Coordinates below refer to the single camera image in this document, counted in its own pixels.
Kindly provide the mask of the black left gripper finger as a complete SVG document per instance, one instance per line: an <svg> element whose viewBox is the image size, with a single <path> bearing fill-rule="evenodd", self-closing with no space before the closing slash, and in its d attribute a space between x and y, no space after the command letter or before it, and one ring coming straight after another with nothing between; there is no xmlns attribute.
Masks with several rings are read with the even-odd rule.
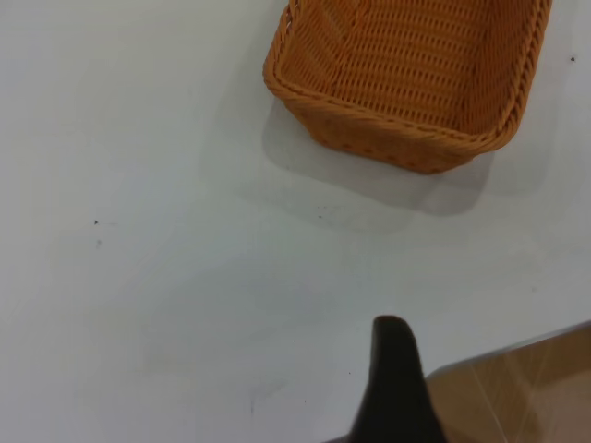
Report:
<svg viewBox="0 0 591 443"><path fill-rule="evenodd" d="M368 383L349 432L337 442L446 442L409 324L396 316L372 323Z"/></svg>

